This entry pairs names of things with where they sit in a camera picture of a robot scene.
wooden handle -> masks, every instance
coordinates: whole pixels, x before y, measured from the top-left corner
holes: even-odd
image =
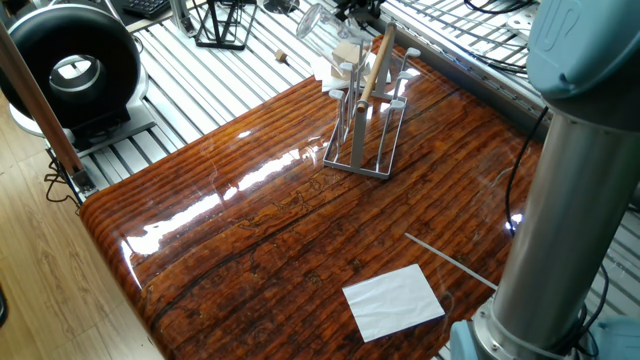
[[[369,101],[369,96],[371,96],[373,87],[376,85],[376,79],[378,78],[378,73],[380,72],[380,68],[382,67],[382,62],[387,55],[387,51],[391,51],[391,48],[393,47],[391,39],[393,39],[395,31],[395,26],[387,26],[387,30],[384,33],[384,38],[382,38],[382,43],[380,44],[380,49],[378,50],[378,55],[376,55],[376,61],[373,63],[373,67],[371,68],[371,72],[369,73],[369,79],[367,79],[367,84],[364,87],[364,91],[362,91],[360,100]],[[358,104],[358,112],[364,111],[364,104]]]
[[[0,24],[0,68],[38,123],[45,138],[49,140],[62,167],[71,175],[82,170],[82,163],[64,134],[58,118],[51,110],[42,90],[2,24]]]

wood grain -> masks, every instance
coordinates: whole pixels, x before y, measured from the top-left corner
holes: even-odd
[[[162,360],[127,302],[118,305],[96,328],[114,360]]]
[[[44,140],[33,136],[20,129],[9,114],[9,103],[4,96],[0,96],[0,127],[4,134],[4,145],[0,145],[0,159],[7,157],[7,147],[12,154],[14,161],[22,161],[35,154],[41,153],[44,149]]]
[[[85,203],[83,223],[167,358],[431,358],[490,296],[403,234],[497,282],[510,244],[505,174],[523,138],[425,64],[409,66],[389,180],[323,167],[336,102],[308,79]],[[368,167],[386,118],[372,108]],[[539,152],[522,162],[514,211]],[[364,344],[342,288],[414,263],[446,316]]]
[[[0,95],[2,103],[6,100]],[[123,310],[126,300],[73,204],[45,200],[49,158],[42,139],[20,130],[6,106],[0,120],[0,285],[9,306],[0,329],[0,358],[160,358],[136,316]],[[33,155],[21,152],[20,136],[35,140]],[[18,161],[14,154],[25,157]],[[62,184],[52,191],[56,198],[68,194]],[[107,332],[103,337],[100,331],[112,319],[127,341],[115,342]],[[105,348],[109,357],[104,357]]]
[[[56,349],[52,360],[111,360],[95,327]]]

black keyboard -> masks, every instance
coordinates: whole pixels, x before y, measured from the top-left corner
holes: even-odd
[[[129,0],[127,5],[122,6],[122,10],[129,14],[154,19],[170,7],[169,0]]]

thin white stick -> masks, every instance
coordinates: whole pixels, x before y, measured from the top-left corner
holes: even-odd
[[[404,235],[406,237],[408,237],[409,239],[417,242],[418,244],[422,245],[423,247],[427,248],[428,250],[430,250],[431,252],[435,253],[436,255],[440,256],[441,258],[447,260],[448,262],[452,263],[453,265],[457,266],[458,268],[460,268],[462,271],[466,272],[467,274],[473,276],[474,278],[480,280],[483,284],[487,285],[488,287],[492,288],[493,290],[498,290],[498,287],[492,283],[491,281],[483,278],[482,276],[476,274],[475,272],[471,271],[471,269],[469,269],[468,267],[460,264],[459,262],[453,260],[452,258],[448,257],[447,255],[443,254],[442,252],[436,250],[433,246],[431,245],[427,245],[425,243],[423,243],[422,241],[418,240],[415,238],[415,236],[409,234],[409,233],[404,233]]]

wooden floor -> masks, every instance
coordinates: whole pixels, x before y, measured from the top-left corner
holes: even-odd
[[[162,359],[100,258],[75,206],[45,198],[42,139],[0,94],[0,284],[9,318],[0,358]],[[57,184],[53,197],[69,192]]]

